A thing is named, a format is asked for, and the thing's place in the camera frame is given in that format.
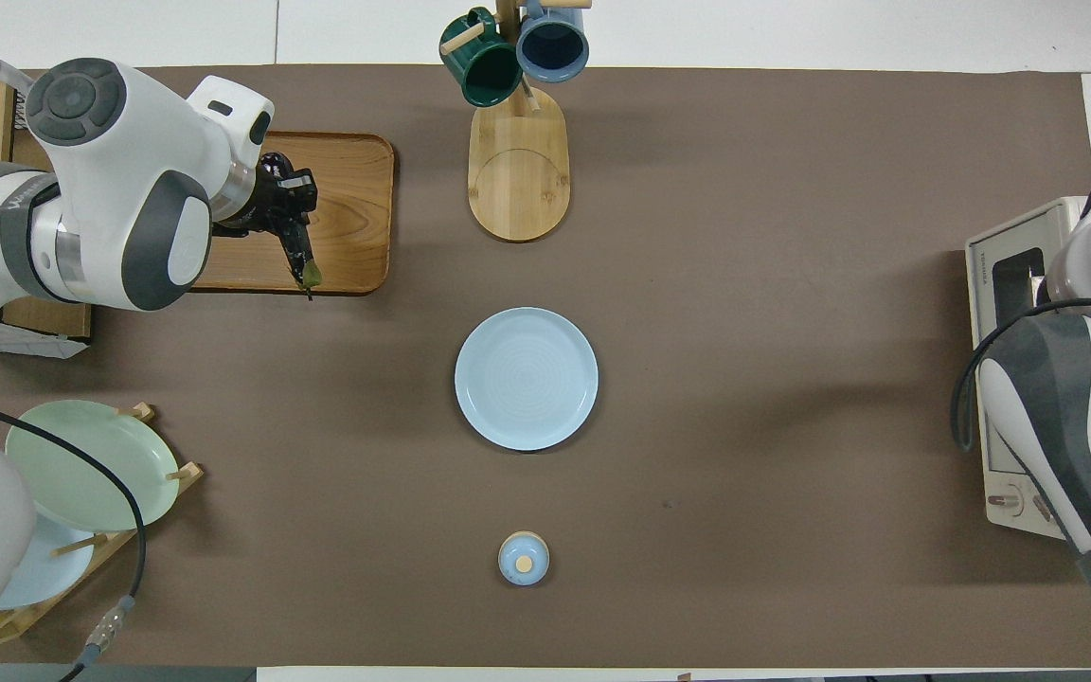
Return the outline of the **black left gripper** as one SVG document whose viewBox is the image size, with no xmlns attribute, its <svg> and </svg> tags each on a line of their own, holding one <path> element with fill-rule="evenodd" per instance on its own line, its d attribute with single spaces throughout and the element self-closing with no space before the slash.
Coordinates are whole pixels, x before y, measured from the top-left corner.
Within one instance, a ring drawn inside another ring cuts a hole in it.
<svg viewBox="0 0 1091 682">
<path fill-rule="evenodd" d="M 317 207 L 319 189 L 312 170 L 295 170 L 287 163 L 230 165 L 215 195 L 215 237 L 242 238 L 273 234 L 279 239 L 309 239 L 308 219 Z"/>
</svg>

